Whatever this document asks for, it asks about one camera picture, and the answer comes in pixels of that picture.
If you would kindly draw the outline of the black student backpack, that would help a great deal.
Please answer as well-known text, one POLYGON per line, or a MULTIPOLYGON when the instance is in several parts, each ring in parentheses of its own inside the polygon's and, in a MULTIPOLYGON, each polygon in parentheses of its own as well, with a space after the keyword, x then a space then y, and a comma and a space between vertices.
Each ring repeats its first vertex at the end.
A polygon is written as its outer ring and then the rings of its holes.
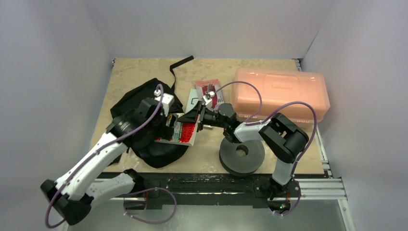
POLYGON ((184 145, 155 142, 157 138, 171 136, 170 127, 166 126, 166 117, 162 114, 163 108, 159 109, 152 120, 149 119, 158 104, 153 92, 159 84, 163 86, 165 93, 175 96, 175 85, 168 86, 157 78, 152 78, 125 93, 110 109, 114 120, 121 119, 130 123, 128 132, 140 128, 125 138, 124 142, 137 157, 154 168, 165 167, 177 161, 188 149, 184 145))

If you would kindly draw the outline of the red treehouse paperback book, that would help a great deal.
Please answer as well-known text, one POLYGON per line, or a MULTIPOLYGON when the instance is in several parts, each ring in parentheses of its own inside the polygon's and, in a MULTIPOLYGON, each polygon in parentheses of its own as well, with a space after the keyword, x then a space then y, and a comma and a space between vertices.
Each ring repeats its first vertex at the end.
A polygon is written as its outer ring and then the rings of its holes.
POLYGON ((163 137, 157 137, 154 142, 193 146, 196 133, 197 123, 183 123, 179 122, 179 117, 183 116, 183 113, 171 113, 167 117, 165 132, 163 137))

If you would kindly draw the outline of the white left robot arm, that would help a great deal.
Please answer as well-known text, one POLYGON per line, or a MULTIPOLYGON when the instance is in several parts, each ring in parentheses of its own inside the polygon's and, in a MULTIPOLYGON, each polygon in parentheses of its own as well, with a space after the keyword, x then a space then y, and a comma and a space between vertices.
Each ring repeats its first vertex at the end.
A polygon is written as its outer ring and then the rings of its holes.
POLYGON ((112 179, 96 183, 103 170, 132 145, 148 145, 166 126, 174 97, 168 94, 143 99, 138 107, 113 118, 93 148, 68 172, 56 180, 45 180, 40 188, 49 201, 45 225, 81 222, 97 205, 125 195, 137 197, 149 192, 144 178, 126 169, 112 179))

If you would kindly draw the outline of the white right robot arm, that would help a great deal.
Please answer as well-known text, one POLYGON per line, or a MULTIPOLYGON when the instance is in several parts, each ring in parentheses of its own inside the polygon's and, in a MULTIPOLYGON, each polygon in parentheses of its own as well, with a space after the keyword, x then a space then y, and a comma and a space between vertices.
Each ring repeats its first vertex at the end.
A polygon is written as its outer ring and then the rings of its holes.
POLYGON ((281 113, 265 121, 241 122, 230 103, 223 103, 215 112, 198 103, 178 121, 196 124, 198 130, 204 125, 222 128, 219 159, 234 176, 255 173, 264 162, 266 144, 277 158, 270 178, 271 192, 277 196, 288 191, 296 158, 309 142, 308 135, 281 113))

